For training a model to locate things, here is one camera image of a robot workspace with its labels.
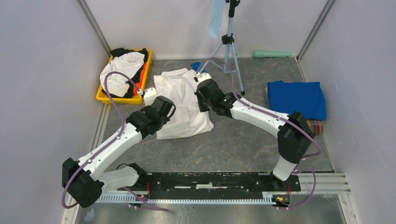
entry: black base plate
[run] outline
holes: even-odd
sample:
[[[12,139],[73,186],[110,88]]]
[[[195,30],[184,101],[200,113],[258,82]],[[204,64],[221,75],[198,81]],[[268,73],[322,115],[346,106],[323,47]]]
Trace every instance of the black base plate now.
[[[291,175],[282,182],[263,173],[151,173],[146,184],[131,190],[146,191],[151,199],[262,199],[262,192],[301,191],[298,176]],[[197,184],[211,184],[226,189],[197,189]]]

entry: white cloth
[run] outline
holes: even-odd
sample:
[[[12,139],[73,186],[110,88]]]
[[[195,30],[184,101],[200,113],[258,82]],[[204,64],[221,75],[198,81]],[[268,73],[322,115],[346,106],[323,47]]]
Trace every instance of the white cloth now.
[[[176,106],[173,117],[157,132],[157,139],[186,138],[213,129],[208,112],[199,111],[194,72],[184,68],[154,76],[158,95],[172,100]]]
[[[139,52],[131,52],[115,57],[100,74],[100,84],[105,89],[105,77],[111,71],[119,71],[124,73],[129,78],[133,78],[137,71],[144,65],[144,54]],[[127,78],[119,74],[111,74],[107,78],[107,87],[109,93],[118,97],[123,97],[129,89]]]

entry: yellow plastic bin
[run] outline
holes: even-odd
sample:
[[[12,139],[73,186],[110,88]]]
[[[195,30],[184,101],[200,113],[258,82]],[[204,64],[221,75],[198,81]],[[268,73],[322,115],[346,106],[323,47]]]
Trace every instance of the yellow plastic bin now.
[[[144,64],[143,68],[143,79],[141,81],[141,89],[144,90],[146,88],[147,78],[149,77],[149,68],[151,65],[151,56],[153,52],[147,49],[148,52],[148,59],[147,62]],[[110,57],[109,63],[113,60],[113,56]],[[96,99],[102,101],[105,104],[110,104],[110,99],[107,97],[105,93],[102,92],[102,85],[99,86],[98,92],[96,93]],[[132,98],[113,98],[114,102],[117,104],[141,104],[143,99],[139,95],[135,95]]]

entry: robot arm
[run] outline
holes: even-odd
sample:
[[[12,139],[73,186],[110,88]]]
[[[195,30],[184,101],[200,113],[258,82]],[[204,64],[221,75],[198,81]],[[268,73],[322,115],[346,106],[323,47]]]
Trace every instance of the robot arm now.
[[[240,98],[247,104],[244,105],[235,98],[233,93],[224,94],[209,74],[199,74],[195,77],[195,80],[200,82],[195,95],[198,98],[198,106],[201,112],[213,110],[220,116],[246,121],[278,138],[280,157],[271,175],[281,181],[286,181],[304,156],[311,142],[280,118],[291,121],[313,137],[305,118],[298,112],[294,112],[292,115],[279,113],[248,102],[245,98]],[[252,107],[274,114],[276,118],[253,110]]]
[[[122,135],[119,135],[120,128],[92,152],[82,156],[77,161],[69,158],[63,163],[62,186],[65,187],[76,170],[88,162],[67,190],[83,208],[93,204],[102,193],[125,186],[133,186],[138,180],[139,172],[137,170],[139,169],[130,166],[105,173],[104,171],[131,146],[140,142],[149,134],[153,135],[160,130],[170,120],[175,111],[173,102],[163,96],[157,96],[154,88],[146,90],[144,99],[146,107],[133,112],[127,118]],[[113,141],[114,138],[116,140],[106,150],[91,159],[93,154]]]

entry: blue towel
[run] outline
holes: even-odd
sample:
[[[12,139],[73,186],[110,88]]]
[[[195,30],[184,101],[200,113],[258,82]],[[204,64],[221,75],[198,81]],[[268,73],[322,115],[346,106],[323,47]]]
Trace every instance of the blue towel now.
[[[268,82],[268,102],[273,111],[300,112],[305,119],[326,120],[326,102],[320,83]]]

